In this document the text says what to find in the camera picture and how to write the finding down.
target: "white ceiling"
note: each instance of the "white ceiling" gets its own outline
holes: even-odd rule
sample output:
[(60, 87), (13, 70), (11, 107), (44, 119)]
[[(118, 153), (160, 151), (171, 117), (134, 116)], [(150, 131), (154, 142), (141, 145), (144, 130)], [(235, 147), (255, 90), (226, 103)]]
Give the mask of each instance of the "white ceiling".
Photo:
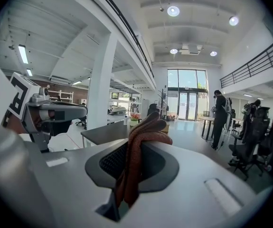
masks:
[[(177, 61), (178, 58), (198, 61), (194, 55), (174, 58), (169, 53), (171, 48), (181, 49), (183, 44), (196, 44), (203, 45), (201, 63), (220, 64), (222, 55), (231, 51), (264, 14), (264, 7), (258, 0), (137, 0), (138, 12), (131, 0), (113, 1), (132, 27), (137, 26), (135, 31), (140, 30), (143, 37), (150, 37), (144, 41), (152, 42), (155, 62)], [(169, 6), (177, 6), (180, 14), (169, 16)], [(229, 25), (231, 16), (240, 18), (238, 26)], [(218, 55), (211, 57), (211, 51)]]
[[(87, 79), (93, 69), (105, 26), (74, 0), (11, 0), (0, 28), (0, 68), (8, 75), (32, 70), (36, 79), (60, 77), (68, 81)], [(24, 64), (18, 45), (25, 45), (29, 64)], [(118, 43), (113, 78), (135, 88), (147, 89), (123, 57)]]
[(261, 85), (256, 85), (254, 87), (250, 87), (244, 90), (236, 91), (230, 94), (225, 94), (225, 96), (246, 100), (252, 100), (257, 98), (273, 98), (273, 81)]

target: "railing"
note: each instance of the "railing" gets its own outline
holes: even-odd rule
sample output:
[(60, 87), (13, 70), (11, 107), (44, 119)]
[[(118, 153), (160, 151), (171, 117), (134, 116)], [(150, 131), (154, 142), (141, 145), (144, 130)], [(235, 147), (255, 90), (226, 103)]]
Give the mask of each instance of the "railing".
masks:
[(115, 11), (115, 13), (118, 15), (118, 17), (121, 19), (121, 21), (124, 23), (124, 25), (126, 26), (126, 28), (128, 29), (129, 33), (131, 34), (132, 38), (134, 39), (137, 47), (139, 48), (139, 50), (141, 51), (141, 55), (143, 56), (152, 76), (154, 77), (154, 74), (152, 72), (152, 69), (150, 67), (150, 64), (146, 58), (146, 55), (144, 53), (144, 51), (141, 48), (141, 45), (136, 37), (136, 35), (134, 34), (132, 28), (130, 27), (128, 21), (126, 20), (126, 18), (123, 16), (123, 14), (121, 13), (121, 11), (119, 10), (119, 8), (116, 6), (116, 4), (113, 2), (113, 0), (106, 0), (106, 2), (113, 8), (113, 10)]
[(236, 84), (271, 67), (273, 67), (273, 43), (249, 62), (221, 78), (221, 86), (224, 88), (226, 86)]

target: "floor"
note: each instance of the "floor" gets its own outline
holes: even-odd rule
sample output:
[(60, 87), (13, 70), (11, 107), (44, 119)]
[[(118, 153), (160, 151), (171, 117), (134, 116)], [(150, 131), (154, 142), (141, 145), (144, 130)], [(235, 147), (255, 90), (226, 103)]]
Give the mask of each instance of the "floor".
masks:
[[(76, 121), (73, 121), (73, 124), (69, 127), (67, 133), (62, 133), (56, 137), (51, 138), (49, 143), (49, 148), (51, 152), (64, 151), (65, 149), (73, 150), (83, 147), (82, 136), (80, 132), (84, 131), (84, 128), (81, 125), (76, 126), (75, 122)], [(203, 129), (202, 122), (175, 121), (168, 122), (168, 124), (169, 124), (168, 135), (169, 137), (172, 138), (174, 146), (186, 148), (187, 144), (194, 144), (196, 146), (205, 145), (207, 148), (211, 148), (210, 145), (212, 141), (206, 141), (201, 138)], [(229, 137), (229, 134), (224, 133), (225, 131), (223, 131), (221, 135), (219, 147), (222, 140), (224, 140), (224, 145), (221, 148), (219, 148), (217, 154), (223, 160), (228, 162), (232, 157), (228, 145), (233, 144), (234, 139), (232, 137)], [(21, 135), (23, 139), (30, 141), (30, 138), (27, 134)], [(268, 175), (268, 173), (265, 172), (262, 177), (259, 176), (259, 173), (260, 171), (258, 170), (258, 168), (256, 166), (253, 166), (248, 173), (249, 178), (246, 181), (256, 193), (259, 193), (260, 191), (264, 190), (270, 185), (273, 185), (273, 179)], [(245, 178), (245, 176), (239, 170), (235, 172), (235, 175), (237, 175), (243, 180)]]
[[(206, 141), (201, 138), (202, 130), (203, 130), (203, 123), (202, 122), (189, 122), (189, 121), (176, 121), (176, 122), (169, 122), (169, 137), (173, 140), (173, 145), (185, 148), (186, 144), (206, 144), (207, 148), (211, 148), (212, 141)], [(207, 127), (205, 128), (204, 136), (207, 134)], [(221, 142), (224, 140), (224, 145), (220, 147)], [(219, 150), (217, 152), (218, 155), (226, 162), (230, 161), (232, 158), (232, 152), (229, 149), (229, 145), (234, 143), (234, 138), (230, 137), (229, 134), (223, 130), (221, 135), (218, 147)], [(230, 167), (229, 171), (233, 172), (234, 167)], [(253, 166), (248, 174), (249, 178), (246, 181), (250, 187), (256, 192), (259, 193), (260, 191), (264, 190), (265, 188), (273, 185), (273, 178), (269, 176), (268, 173), (264, 172), (262, 177), (259, 176), (260, 170)], [(235, 172), (239, 178), (245, 178), (244, 174), (241, 173), (240, 170)]]

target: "box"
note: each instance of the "box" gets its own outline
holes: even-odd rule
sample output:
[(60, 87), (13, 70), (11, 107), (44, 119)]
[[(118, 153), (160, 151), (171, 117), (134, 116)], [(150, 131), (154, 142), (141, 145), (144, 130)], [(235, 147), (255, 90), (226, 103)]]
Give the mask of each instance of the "box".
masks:
[(165, 133), (169, 132), (169, 124), (166, 125), (166, 127), (162, 130), (162, 132), (165, 132)]

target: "potted plant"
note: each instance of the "potted plant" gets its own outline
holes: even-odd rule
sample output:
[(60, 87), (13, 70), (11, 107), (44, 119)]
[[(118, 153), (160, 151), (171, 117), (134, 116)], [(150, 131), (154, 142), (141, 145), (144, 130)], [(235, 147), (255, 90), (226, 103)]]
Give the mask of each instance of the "potted plant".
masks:
[(131, 121), (130, 121), (130, 126), (135, 126), (138, 124), (138, 119), (140, 118), (139, 114), (131, 114)]

